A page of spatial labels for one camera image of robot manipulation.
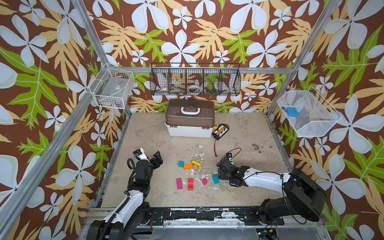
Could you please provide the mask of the yellow block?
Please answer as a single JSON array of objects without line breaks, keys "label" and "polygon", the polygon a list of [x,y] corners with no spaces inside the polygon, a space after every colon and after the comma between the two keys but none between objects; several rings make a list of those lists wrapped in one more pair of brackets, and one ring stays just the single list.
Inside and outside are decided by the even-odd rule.
[{"label": "yellow block", "polygon": [[198,163],[198,162],[196,162],[196,161],[192,161],[192,163],[193,163],[194,165],[197,165],[199,168],[201,168],[201,163]]}]

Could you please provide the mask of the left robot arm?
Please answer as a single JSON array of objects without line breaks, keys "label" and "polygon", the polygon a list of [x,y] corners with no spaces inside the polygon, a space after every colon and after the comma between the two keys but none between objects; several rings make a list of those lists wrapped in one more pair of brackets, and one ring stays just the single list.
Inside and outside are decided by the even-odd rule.
[{"label": "left robot arm", "polygon": [[127,160],[132,173],[124,199],[103,220],[91,223],[87,240],[128,240],[137,226],[150,220],[150,205],[145,199],[151,189],[153,172],[163,164],[163,159],[159,151],[149,159],[142,148],[133,154],[138,161]]}]

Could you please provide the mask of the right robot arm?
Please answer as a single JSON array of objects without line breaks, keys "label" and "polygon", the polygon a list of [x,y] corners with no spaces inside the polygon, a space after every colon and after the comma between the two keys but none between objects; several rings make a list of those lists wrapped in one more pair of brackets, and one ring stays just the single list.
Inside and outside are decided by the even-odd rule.
[{"label": "right robot arm", "polygon": [[234,165],[232,153],[226,153],[216,164],[218,178],[232,187],[258,187],[282,194],[278,199],[265,199],[258,207],[256,220],[263,224],[283,225],[282,217],[300,216],[318,222],[327,200],[325,190],[301,170],[290,173],[259,171]]}]

